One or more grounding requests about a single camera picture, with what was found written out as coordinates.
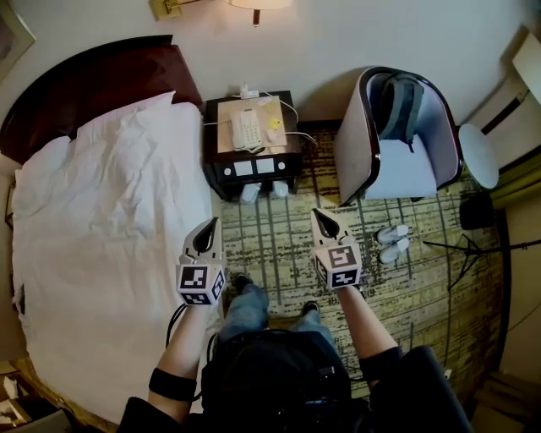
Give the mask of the white bed duvet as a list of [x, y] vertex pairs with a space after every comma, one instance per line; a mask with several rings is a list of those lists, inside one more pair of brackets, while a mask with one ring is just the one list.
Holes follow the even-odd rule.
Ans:
[[201, 133], [190, 103], [110, 118], [71, 139], [43, 207], [14, 213], [14, 288], [36, 374], [113, 423], [148, 393], [183, 242], [212, 215]]

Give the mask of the black chest pack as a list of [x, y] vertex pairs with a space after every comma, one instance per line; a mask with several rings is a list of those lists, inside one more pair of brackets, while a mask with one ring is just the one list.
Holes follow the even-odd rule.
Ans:
[[334, 423], [349, 376], [318, 332], [245, 332], [217, 345], [202, 374], [206, 426], [216, 433], [298, 433]]

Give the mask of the open cardboard box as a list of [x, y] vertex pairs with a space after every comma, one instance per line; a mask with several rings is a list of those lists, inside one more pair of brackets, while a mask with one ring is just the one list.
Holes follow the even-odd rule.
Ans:
[[0, 361], [0, 432], [26, 427], [59, 411], [8, 361]]

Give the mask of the black forearm band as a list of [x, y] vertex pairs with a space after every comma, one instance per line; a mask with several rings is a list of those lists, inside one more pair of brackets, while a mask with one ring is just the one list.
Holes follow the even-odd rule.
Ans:
[[359, 367], [366, 382], [380, 381], [394, 371], [401, 362], [403, 353], [400, 347], [359, 360]]
[[149, 382], [149, 390], [158, 396], [178, 402], [193, 402], [197, 381], [170, 374], [155, 368]]

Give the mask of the window curtain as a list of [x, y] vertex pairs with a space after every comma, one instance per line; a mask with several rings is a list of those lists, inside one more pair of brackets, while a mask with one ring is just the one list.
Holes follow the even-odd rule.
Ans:
[[493, 207], [499, 210], [537, 193], [541, 193], [541, 153], [501, 174], [490, 198]]

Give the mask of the person's left forearm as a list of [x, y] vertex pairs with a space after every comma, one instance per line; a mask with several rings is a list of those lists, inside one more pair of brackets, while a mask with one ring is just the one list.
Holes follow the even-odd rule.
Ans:
[[[183, 379], [196, 380], [211, 310], [211, 305], [189, 306], [185, 310], [157, 365], [159, 370]], [[149, 391], [148, 402], [178, 423], [186, 420], [191, 409], [189, 402], [171, 400], [153, 391]]]

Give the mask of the framed wall picture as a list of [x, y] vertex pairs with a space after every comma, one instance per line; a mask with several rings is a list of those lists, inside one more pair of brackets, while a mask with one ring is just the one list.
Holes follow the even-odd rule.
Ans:
[[0, 82], [36, 41], [9, 0], [0, 0]]

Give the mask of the grey backpack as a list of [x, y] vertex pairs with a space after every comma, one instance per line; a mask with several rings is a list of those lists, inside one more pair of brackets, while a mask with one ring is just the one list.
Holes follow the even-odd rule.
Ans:
[[400, 140], [414, 153], [413, 139], [423, 97], [423, 86], [411, 74], [390, 75], [381, 87], [374, 111], [379, 138]]

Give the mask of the dark wooden headboard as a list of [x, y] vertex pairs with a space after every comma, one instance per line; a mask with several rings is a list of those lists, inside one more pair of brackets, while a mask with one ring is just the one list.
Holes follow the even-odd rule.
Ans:
[[25, 163], [50, 140], [137, 101], [173, 92], [173, 102], [203, 100], [172, 36], [114, 41], [68, 58], [36, 79], [0, 128], [0, 153]]

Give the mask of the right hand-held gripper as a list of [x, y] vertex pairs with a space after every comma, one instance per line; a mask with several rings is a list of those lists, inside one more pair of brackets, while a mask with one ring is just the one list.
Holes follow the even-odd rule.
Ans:
[[333, 211], [322, 208], [311, 210], [315, 270], [331, 290], [359, 285], [362, 273], [360, 247], [346, 220]]

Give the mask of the person's black top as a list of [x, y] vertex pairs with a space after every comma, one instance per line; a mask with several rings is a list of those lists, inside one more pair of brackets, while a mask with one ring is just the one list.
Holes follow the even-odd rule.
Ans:
[[[131, 397], [117, 433], [216, 433], [203, 413], [183, 423]], [[398, 367], [377, 381], [370, 400], [351, 399], [333, 424], [298, 433], [471, 433], [467, 416], [430, 348], [403, 354]]]

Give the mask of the black tripod light stand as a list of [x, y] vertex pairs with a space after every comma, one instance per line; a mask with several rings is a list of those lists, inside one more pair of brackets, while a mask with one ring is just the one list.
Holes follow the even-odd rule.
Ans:
[[516, 249], [527, 249], [529, 247], [541, 245], [541, 239], [539, 239], [539, 240], [525, 242], [525, 243], [510, 244], [510, 245], [504, 245], [504, 246], [499, 246], [499, 247], [494, 247], [494, 248], [481, 249], [472, 239], [470, 239], [465, 234], [463, 234], [462, 237], [467, 240], [466, 246], [449, 245], [449, 244], [442, 244], [442, 243], [436, 243], [436, 242], [430, 242], [430, 241], [423, 241], [423, 244], [428, 245], [430, 247], [441, 247], [446, 250], [453, 249], [456, 251], [460, 251], [465, 255], [465, 260], [463, 261], [462, 268], [460, 270], [458, 278], [453, 283], [451, 283], [448, 287], [449, 293], [462, 280], [462, 278], [467, 274], [467, 272], [477, 262], [478, 258], [481, 257], [482, 255], [511, 252]]

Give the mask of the round white side table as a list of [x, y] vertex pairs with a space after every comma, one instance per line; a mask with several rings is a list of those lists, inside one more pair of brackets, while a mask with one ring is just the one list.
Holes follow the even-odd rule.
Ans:
[[460, 126], [458, 136], [467, 170], [485, 189], [493, 189], [499, 181], [499, 167], [494, 151], [483, 132], [470, 123]]

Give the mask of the floor lamp with white shade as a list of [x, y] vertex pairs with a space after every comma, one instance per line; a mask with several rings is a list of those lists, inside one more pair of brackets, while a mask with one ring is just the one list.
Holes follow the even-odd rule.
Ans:
[[516, 95], [482, 128], [485, 135], [496, 129], [516, 111], [527, 96], [532, 96], [541, 106], [541, 42], [534, 34], [531, 32], [527, 34], [511, 62], [516, 71], [515, 76], [523, 83], [526, 90], [517, 91]]

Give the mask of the white corded telephone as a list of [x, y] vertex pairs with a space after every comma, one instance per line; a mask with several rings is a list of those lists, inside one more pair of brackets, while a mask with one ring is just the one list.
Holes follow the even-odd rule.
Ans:
[[257, 112], [243, 109], [230, 115], [232, 144], [235, 151], [255, 153], [263, 150], [263, 139]]

